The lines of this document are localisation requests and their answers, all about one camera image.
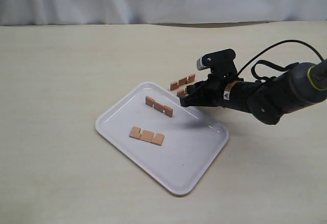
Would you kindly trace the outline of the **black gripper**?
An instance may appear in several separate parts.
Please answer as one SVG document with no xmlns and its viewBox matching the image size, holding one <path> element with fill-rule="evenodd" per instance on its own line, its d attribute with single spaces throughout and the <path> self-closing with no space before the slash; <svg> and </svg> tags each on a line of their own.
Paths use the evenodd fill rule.
<svg viewBox="0 0 327 224">
<path fill-rule="evenodd" d="M 232 101 L 231 94 L 233 86 L 242 82 L 243 79 L 235 73 L 208 75 L 206 81 L 199 81 L 187 85 L 186 93 L 188 96 L 179 98 L 182 107 L 225 107 Z M 191 96 L 201 92 L 201 97 Z"/>
</svg>

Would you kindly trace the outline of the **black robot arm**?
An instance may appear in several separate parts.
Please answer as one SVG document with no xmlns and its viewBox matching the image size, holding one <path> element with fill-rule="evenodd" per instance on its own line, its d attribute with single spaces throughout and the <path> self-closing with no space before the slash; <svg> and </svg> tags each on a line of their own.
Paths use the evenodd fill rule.
<svg viewBox="0 0 327 224">
<path fill-rule="evenodd" d="M 188 85 L 180 98 L 183 107 L 223 107 L 252 114 L 267 125 L 280 118 L 326 100 L 326 61 L 294 63 L 278 77 L 246 82 L 235 74 L 219 77 L 211 73 L 207 80 Z"/>
</svg>

